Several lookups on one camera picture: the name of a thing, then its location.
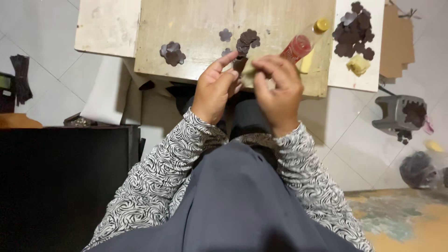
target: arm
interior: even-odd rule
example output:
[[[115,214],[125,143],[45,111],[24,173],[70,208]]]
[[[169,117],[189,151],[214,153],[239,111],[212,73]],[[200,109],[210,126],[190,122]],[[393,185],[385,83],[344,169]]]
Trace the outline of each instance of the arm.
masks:
[[[166,139],[132,168],[84,250],[129,230],[161,225],[174,213],[194,161],[204,150],[228,142],[227,135],[214,125],[227,99],[241,87],[236,71],[222,72],[237,56],[238,52],[231,52],[202,73],[193,106]]]
[[[221,130],[188,110],[165,140],[131,169],[85,249],[126,231],[166,222],[173,195],[186,180],[194,161],[204,150],[227,140]]]
[[[284,183],[296,192],[308,215],[363,251],[373,251],[344,193],[315,154],[314,140],[300,124],[290,134],[277,138],[279,168]]]
[[[355,247],[373,251],[347,205],[344,193],[330,178],[314,151],[314,140],[298,122],[297,110],[303,86],[296,67],[279,56],[252,61],[259,70],[254,78],[258,104],[269,121],[277,142],[278,173],[296,192],[308,215]],[[276,83],[266,86],[266,77]]]

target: black and white swirl pattern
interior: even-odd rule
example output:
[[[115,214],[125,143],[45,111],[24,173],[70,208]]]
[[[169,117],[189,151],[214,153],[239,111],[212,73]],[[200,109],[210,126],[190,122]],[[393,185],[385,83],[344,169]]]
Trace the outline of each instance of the black and white swirl pattern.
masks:
[[[373,251],[344,193],[322,167],[314,140],[303,124],[280,139],[269,134],[250,134],[233,141],[272,148],[280,164],[278,174],[296,192],[310,218],[358,249]],[[166,139],[129,172],[84,250],[123,232],[165,223],[182,201],[194,161],[204,150],[227,143],[221,130],[188,110]]]

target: person's left hand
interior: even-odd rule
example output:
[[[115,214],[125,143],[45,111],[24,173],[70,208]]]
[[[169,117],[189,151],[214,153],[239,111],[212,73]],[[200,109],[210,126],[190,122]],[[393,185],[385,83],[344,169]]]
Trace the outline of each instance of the person's left hand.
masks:
[[[191,112],[201,120],[216,125],[223,116],[227,99],[239,92],[238,72],[232,68],[221,72],[237,56],[238,52],[234,51],[216,60],[199,77]]]

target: person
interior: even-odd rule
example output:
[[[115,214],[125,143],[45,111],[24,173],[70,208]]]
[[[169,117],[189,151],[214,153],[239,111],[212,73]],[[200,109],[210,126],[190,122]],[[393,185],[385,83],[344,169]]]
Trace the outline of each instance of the person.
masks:
[[[237,71],[223,72],[237,56],[203,72],[183,120],[131,169],[84,250],[373,251],[298,120],[293,64],[253,61],[256,100],[235,107],[241,134],[229,141],[215,126],[241,88]]]

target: hand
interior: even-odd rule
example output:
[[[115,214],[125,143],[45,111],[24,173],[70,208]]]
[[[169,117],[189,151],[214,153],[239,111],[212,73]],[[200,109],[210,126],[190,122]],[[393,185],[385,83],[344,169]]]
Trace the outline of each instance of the hand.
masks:
[[[237,71],[231,68],[221,72],[237,56],[238,52],[234,51],[216,60],[199,77],[191,112],[201,120],[216,125],[223,116],[227,99],[241,89]]]
[[[303,86],[296,67],[280,56],[267,55],[252,61],[259,70],[255,75],[255,96],[269,121],[275,137],[289,134],[299,126],[297,110],[302,100]],[[266,77],[273,78],[274,90],[269,90]]]

